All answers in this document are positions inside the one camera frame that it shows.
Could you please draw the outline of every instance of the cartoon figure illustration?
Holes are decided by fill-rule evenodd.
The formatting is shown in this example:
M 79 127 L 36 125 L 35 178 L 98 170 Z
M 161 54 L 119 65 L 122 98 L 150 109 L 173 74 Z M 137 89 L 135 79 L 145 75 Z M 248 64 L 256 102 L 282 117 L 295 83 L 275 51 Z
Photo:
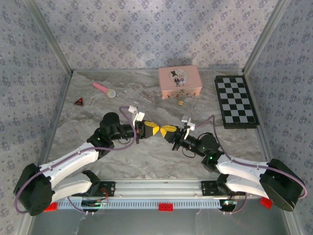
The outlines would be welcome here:
M 175 82 L 176 87 L 180 87 L 181 85 L 184 86 L 184 84 L 187 82 L 188 80 L 188 72 L 183 70 L 183 69 L 175 69 L 172 70 L 169 74 L 170 79 Z
M 178 75 L 176 74 L 176 72 L 175 71 L 171 71 L 171 74 L 172 74 L 172 76 L 173 76 L 173 78 L 174 78 L 174 82 L 176 83 L 176 87 L 180 87 L 180 80 L 179 80 L 179 78 L 178 78 Z
M 186 80 L 185 80 L 185 76 L 183 74 L 179 75 L 179 80 L 182 83 L 182 85 L 184 86 L 184 83 L 186 82 Z

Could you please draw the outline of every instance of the white bracket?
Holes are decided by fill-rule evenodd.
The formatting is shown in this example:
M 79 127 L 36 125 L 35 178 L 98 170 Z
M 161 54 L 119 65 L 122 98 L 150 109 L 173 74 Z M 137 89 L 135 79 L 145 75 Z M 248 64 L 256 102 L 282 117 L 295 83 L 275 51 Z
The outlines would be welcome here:
M 181 119 L 182 122 L 186 122 L 189 126 L 186 131 L 186 135 L 184 136 L 184 140 L 188 137 L 190 131 L 194 131 L 196 125 L 190 122 L 191 118 L 189 116 L 184 115 Z
M 261 184 L 247 180 L 235 175 L 229 175 L 226 180 L 226 186 L 233 192 L 246 192 L 259 195 L 268 199 L 268 195 L 264 191 Z
M 235 158 L 232 156 L 231 158 L 232 160 L 237 160 L 244 164 L 268 166 L 267 162 L 253 162 L 249 160 Z M 266 171 L 266 169 L 263 168 L 254 168 L 234 163 L 233 161 L 228 159 L 225 154 L 221 155 L 220 158 L 217 160 L 216 168 L 221 174 L 236 175 L 238 177 L 253 181 L 257 184 L 260 184 L 260 175 L 264 174 Z
M 55 192 L 52 195 L 52 202 L 77 193 L 87 192 L 91 185 L 90 178 L 82 173 L 74 177 L 65 178 L 52 189 Z
M 51 188 L 54 188 L 56 184 L 58 184 L 61 180 L 63 180 L 65 177 L 67 177 L 69 174 L 75 172 L 79 168 L 82 168 L 83 166 L 93 163 L 98 160 L 99 152 L 96 150 L 89 150 L 87 152 L 81 153 L 83 149 L 94 147 L 91 143 L 83 143 L 81 146 L 76 148 L 74 151 L 71 151 L 70 153 L 67 153 L 61 158 L 58 158 L 54 161 L 51 161 L 49 163 L 40 165 L 39 167 L 41 170 L 50 168 L 54 164 L 64 160 L 65 158 L 69 157 L 70 155 L 74 153 L 78 153 L 77 156 L 71 158 L 70 160 L 58 165 L 57 167 L 53 168 L 52 170 L 49 170 L 44 173 L 45 177 L 50 177 L 51 182 Z
M 132 115 L 132 119 L 133 119 L 133 125 L 135 126 L 135 122 L 136 121 L 142 121 L 143 120 L 143 117 L 145 116 L 144 113 L 142 112 L 138 112 L 137 108 L 133 105 L 130 105 L 129 106 L 129 109 L 128 109 L 129 112 L 131 112 L 133 115 Z

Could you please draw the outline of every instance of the red triangle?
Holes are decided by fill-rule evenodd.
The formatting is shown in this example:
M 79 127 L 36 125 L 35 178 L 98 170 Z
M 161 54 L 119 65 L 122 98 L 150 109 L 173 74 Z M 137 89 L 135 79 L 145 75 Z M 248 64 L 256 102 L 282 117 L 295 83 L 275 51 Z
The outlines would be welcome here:
M 75 103 L 75 105 L 79 105 L 79 106 L 84 106 L 84 101 L 83 98 L 81 97 L 79 100 L 77 100 Z

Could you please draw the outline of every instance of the pink toy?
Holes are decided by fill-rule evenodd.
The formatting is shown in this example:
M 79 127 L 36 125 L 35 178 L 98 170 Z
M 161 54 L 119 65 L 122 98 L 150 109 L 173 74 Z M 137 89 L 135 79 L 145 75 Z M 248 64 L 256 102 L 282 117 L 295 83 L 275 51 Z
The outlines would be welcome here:
M 200 95 L 202 82 L 197 66 L 176 66 L 158 69 L 161 97 L 168 99 L 184 96 Z
M 109 89 L 109 88 L 106 88 L 106 87 L 104 87 L 104 86 L 101 86 L 100 84 L 98 84 L 98 83 L 93 83 L 93 86 L 95 87 L 95 88 L 98 88 L 100 91 L 102 91 L 103 93 L 105 93 L 105 94 L 107 94 L 107 96 L 109 97 L 109 98 L 114 98 L 115 96 L 116 96 L 116 92 L 115 92 L 115 90 L 113 90 L 113 89 Z

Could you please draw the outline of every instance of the cable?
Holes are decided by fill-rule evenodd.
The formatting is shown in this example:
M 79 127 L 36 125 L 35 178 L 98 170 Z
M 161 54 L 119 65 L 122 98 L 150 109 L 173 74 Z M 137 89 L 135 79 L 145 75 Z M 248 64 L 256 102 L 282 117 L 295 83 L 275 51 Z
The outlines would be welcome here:
M 109 193 L 108 193 L 108 191 L 107 191 L 105 188 L 101 188 L 101 189 L 99 189 L 99 190 L 100 190 L 101 192 L 104 192 L 104 193 L 106 194 L 106 198 L 102 198 L 102 199 L 100 199 L 100 201 L 106 199 L 106 200 L 107 200 L 107 203 L 109 203 Z
M 99 189 L 99 190 L 106 194 L 106 197 L 100 199 L 100 201 L 106 199 L 107 202 L 109 203 L 109 197 L 108 197 L 109 194 L 108 194 L 108 191 L 107 191 L 105 188 L 101 188 L 101 189 Z M 73 206 L 73 208 L 74 208 L 76 211 L 78 211 L 78 212 L 80 212 L 80 213 L 83 213 L 83 214 L 88 214 L 88 213 L 89 213 L 89 211 L 83 211 L 83 210 L 77 208 L 77 207 L 75 206 L 75 204 L 71 201 L 70 197 L 67 197 L 67 199 L 68 199 L 69 203 Z
M 69 197 L 67 197 L 67 199 L 68 199 L 69 203 L 72 205 L 72 207 L 74 207 L 75 210 L 77 210 L 78 212 L 83 213 L 83 214 L 88 214 L 88 211 L 83 211 L 83 210 L 77 208 Z
M 195 158 L 195 157 L 196 157 L 196 154 L 195 154 L 195 153 L 194 153 L 195 155 L 194 155 L 193 157 L 186 155 L 186 154 L 184 153 L 184 148 L 182 148 L 181 151 L 182 151 L 183 155 L 185 155 L 185 156 L 188 157 L 188 158 Z
M 129 106 L 122 106 L 122 107 L 119 108 L 119 111 L 120 111 L 121 114 L 124 116 L 124 118 L 128 121 L 128 123 L 131 125 L 132 130 L 133 130 L 133 132 L 134 132 L 133 141 L 132 141 L 129 145 L 127 145 L 127 146 L 125 146 L 125 147 L 122 147 L 122 148 L 115 148 L 115 149 L 114 149 L 114 148 L 105 148 L 105 147 L 90 147 L 90 148 L 85 148 L 85 149 L 81 150 L 81 151 L 80 151 L 80 154 L 85 153 L 85 152 L 88 152 L 88 151 L 90 151 L 90 150 L 120 151 L 120 150 L 125 150 L 125 149 L 128 149 L 129 147 L 131 147 L 131 146 L 135 143 L 135 139 L 136 139 L 136 129 L 135 129 L 134 125 L 133 125 L 133 122 L 132 122 L 132 121 L 127 117 L 127 115 L 122 111 L 122 109 L 128 109 L 128 108 L 129 108 Z M 64 158 L 63 160 L 59 161 L 58 163 L 52 165 L 51 168 L 43 169 L 43 170 L 39 171 L 38 173 L 36 173 L 35 175 L 33 175 L 32 177 L 30 177 L 30 178 L 22 185 L 22 187 L 20 188 L 20 190 L 18 191 L 18 193 L 17 193 L 16 196 L 15 196 L 15 199 L 14 199 L 14 208 L 15 208 L 15 210 L 16 210 L 18 213 L 20 213 L 20 214 L 25 214 L 25 213 L 27 213 L 27 211 L 21 211 L 21 210 L 19 210 L 19 208 L 18 208 L 18 201 L 19 201 L 19 197 L 20 197 L 21 193 L 23 192 L 23 190 L 27 187 L 27 185 L 28 185 L 33 179 L 35 179 L 35 178 L 38 177 L 39 175 L 41 175 L 41 174 L 43 174 L 43 173 L 45 173 L 45 172 L 47 172 L 47 171 L 49 171 L 49 170 L 52 170 L 53 168 L 55 168 L 55 167 L 57 167 L 57 166 L 59 166 L 59 165 L 61 165 L 61 164 L 65 163 L 65 162 L 67 162 L 68 160 L 70 160 L 70 159 L 76 157 L 78 154 L 79 154 L 79 153 L 77 153 L 77 152 L 76 152 L 76 153 L 73 153 L 72 155 L 68 156 L 67 158 Z
M 197 128 L 204 127 L 211 120 L 211 118 L 214 118 L 214 115 L 211 115 L 204 123 L 202 123 L 199 126 L 195 126 L 195 128 L 197 129 Z
M 198 140 L 199 140 L 199 138 L 200 138 L 201 136 L 206 135 L 206 134 L 210 134 L 210 133 L 209 133 L 209 132 L 204 132 L 204 133 L 202 133 L 201 135 L 198 136 Z
M 127 138 L 126 140 L 128 140 L 128 142 L 126 142 L 126 143 L 122 143 L 120 140 L 117 140 L 117 141 L 119 141 L 121 144 L 128 144 L 131 141 L 130 138 Z
M 230 198 L 229 198 L 228 200 L 231 200 L 234 196 L 236 196 L 236 195 L 235 195 L 235 192 L 232 192 L 232 195 L 230 196 Z M 239 202 L 239 201 L 240 201 L 240 198 L 241 198 L 240 193 L 238 194 L 238 196 L 239 196 L 239 199 L 238 199 L 238 200 L 235 199 L 236 202 Z
M 214 130 L 214 135 L 215 135 L 215 138 L 217 140 L 217 142 L 219 143 L 222 151 L 224 152 L 224 154 L 227 156 L 228 159 L 230 159 L 232 162 L 234 163 L 237 163 L 239 165 L 244 165 L 244 166 L 248 166 L 248 167 L 254 167 L 254 168 L 261 168 L 261 169 L 266 169 L 266 170 L 271 170 L 271 171 L 275 171 L 279 174 L 282 174 L 292 180 L 294 180 L 295 182 L 297 182 L 304 190 L 304 193 L 299 197 L 299 198 L 305 198 L 307 195 L 308 195 L 308 190 L 306 188 L 306 186 L 300 181 L 298 180 L 296 177 L 294 177 L 293 175 L 290 175 L 282 170 L 278 170 L 278 169 L 275 169 L 273 167 L 269 167 L 269 166 L 263 166 L 263 165 L 254 165 L 254 164 L 248 164 L 248 163 L 242 163 L 240 161 L 237 161 L 235 159 L 232 159 L 231 156 L 229 156 L 229 154 L 225 151 L 225 149 L 223 148 L 223 146 L 221 145 L 220 143 L 220 140 L 217 136 L 217 133 L 216 133 L 216 126 L 215 126 L 215 116 L 214 115 L 211 115 L 203 124 L 199 125 L 199 126 L 196 126 L 195 128 L 201 128 L 203 126 L 205 126 L 209 121 L 210 119 L 213 118 L 213 130 Z
M 247 199 L 247 194 L 245 195 L 245 200 L 244 200 L 244 202 L 243 202 L 243 205 L 238 209 L 238 210 L 236 210 L 236 211 L 232 211 L 232 212 L 226 212 L 226 211 L 224 211 L 223 213 L 226 213 L 226 214 L 234 214 L 234 213 L 238 213 L 238 212 L 240 212 L 240 211 L 242 211 L 242 209 L 245 207 L 245 205 L 246 205 L 246 199 Z

